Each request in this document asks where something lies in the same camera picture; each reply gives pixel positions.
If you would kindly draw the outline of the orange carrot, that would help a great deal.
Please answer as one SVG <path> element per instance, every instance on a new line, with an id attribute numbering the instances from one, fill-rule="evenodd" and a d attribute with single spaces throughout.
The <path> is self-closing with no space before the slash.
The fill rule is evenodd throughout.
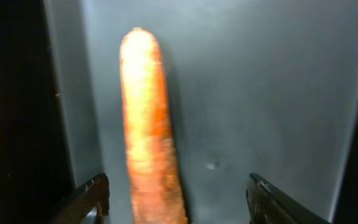
<path id="1" fill-rule="evenodd" d="M 119 60 L 134 223 L 186 224 L 160 45 L 135 27 L 122 40 Z"/>

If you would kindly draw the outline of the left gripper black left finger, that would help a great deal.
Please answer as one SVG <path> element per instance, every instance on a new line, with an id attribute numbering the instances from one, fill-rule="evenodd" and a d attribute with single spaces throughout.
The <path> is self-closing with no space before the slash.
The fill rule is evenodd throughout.
<path id="1" fill-rule="evenodd" d="M 109 213 L 109 180 L 100 173 L 62 198 L 53 208 L 50 224 L 104 223 Z"/>

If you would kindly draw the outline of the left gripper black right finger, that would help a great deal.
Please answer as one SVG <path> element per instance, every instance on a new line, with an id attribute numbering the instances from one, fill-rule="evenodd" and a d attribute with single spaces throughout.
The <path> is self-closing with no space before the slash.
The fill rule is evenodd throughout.
<path id="1" fill-rule="evenodd" d="M 251 224 L 330 224 L 256 173 L 246 197 Z"/>

